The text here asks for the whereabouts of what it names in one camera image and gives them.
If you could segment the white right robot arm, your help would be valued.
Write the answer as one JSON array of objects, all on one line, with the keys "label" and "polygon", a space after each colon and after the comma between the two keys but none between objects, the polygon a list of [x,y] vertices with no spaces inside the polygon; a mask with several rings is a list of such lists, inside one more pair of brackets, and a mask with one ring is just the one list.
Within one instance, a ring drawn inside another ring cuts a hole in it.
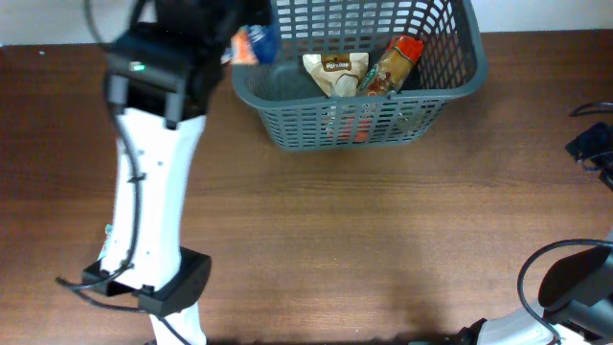
[{"label": "white right robot arm", "polygon": [[[545,274],[537,301],[527,301],[528,268],[546,253],[570,246],[585,249],[555,262]],[[538,249],[517,278],[522,308],[462,329],[449,344],[546,345],[612,342],[612,237],[556,241]]]}]

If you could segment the Kleenex tissue multipack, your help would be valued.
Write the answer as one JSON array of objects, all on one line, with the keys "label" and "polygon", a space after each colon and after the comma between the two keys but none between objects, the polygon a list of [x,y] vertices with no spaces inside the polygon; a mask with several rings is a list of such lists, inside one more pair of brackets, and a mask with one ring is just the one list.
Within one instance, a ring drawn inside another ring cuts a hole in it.
[{"label": "Kleenex tissue multipack", "polygon": [[280,43],[276,25],[241,27],[221,56],[221,64],[260,65],[276,61]]}]

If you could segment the red spaghetti packet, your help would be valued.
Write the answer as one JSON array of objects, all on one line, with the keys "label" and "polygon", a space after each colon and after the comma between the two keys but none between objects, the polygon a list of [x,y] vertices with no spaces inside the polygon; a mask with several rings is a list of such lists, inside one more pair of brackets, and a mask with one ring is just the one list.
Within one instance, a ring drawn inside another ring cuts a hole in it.
[{"label": "red spaghetti packet", "polygon": [[386,96],[398,92],[417,65],[424,43],[410,35],[392,38],[381,58],[357,87],[357,96]]}]

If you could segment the grey plastic lattice basket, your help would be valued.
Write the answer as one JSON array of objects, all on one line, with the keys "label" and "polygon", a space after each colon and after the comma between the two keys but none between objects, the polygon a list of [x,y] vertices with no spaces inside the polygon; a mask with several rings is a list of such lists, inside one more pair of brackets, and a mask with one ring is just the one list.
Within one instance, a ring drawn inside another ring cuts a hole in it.
[{"label": "grey plastic lattice basket", "polygon": [[[276,61],[236,65],[232,80],[284,150],[409,143],[487,76],[469,0],[283,0],[272,10],[281,43]],[[366,53],[376,63],[398,35],[421,40],[424,49],[401,88],[385,96],[328,97],[302,61],[305,54]]]}]

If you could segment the beige brown snack pouch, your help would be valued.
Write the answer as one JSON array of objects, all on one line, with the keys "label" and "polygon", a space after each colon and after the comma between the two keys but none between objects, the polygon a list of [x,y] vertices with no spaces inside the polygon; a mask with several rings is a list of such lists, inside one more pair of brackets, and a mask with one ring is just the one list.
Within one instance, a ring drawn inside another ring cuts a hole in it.
[{"label": "beige brown snack pouch", "polygon": [[306,54],[303,65],[328,97],[354,97],[368,70],[369,54]]}]

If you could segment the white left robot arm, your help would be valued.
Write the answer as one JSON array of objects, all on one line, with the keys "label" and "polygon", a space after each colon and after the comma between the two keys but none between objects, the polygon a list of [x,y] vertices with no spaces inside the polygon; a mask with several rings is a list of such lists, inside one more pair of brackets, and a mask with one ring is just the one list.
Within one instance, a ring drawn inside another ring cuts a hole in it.
[{"label": "white left robot arm", "polygon": [[272,20],[267,1],[158,1],[131,10],[106,47],[104,100],[118,133],[112,229],[76,293],[130,293],[158,344],[203,344],[198,301],[212,261],[180,243],[191,163],[235,33]]}]

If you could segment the teal snack packet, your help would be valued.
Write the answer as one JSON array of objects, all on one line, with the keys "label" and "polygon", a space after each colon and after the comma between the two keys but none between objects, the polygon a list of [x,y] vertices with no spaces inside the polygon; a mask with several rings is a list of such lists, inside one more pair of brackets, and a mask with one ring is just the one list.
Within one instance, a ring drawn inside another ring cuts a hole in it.
[{"label": "teal snack packet", "polygon": [[105,239],[104,239],[104,243],[102,246],[102,252],[105,252],[109,243],[109,240],[111,238],[111,234],[113,231],[113,225],[112,224],[106,224],[105,228],[104,228],[104,233],[105,233]]}]

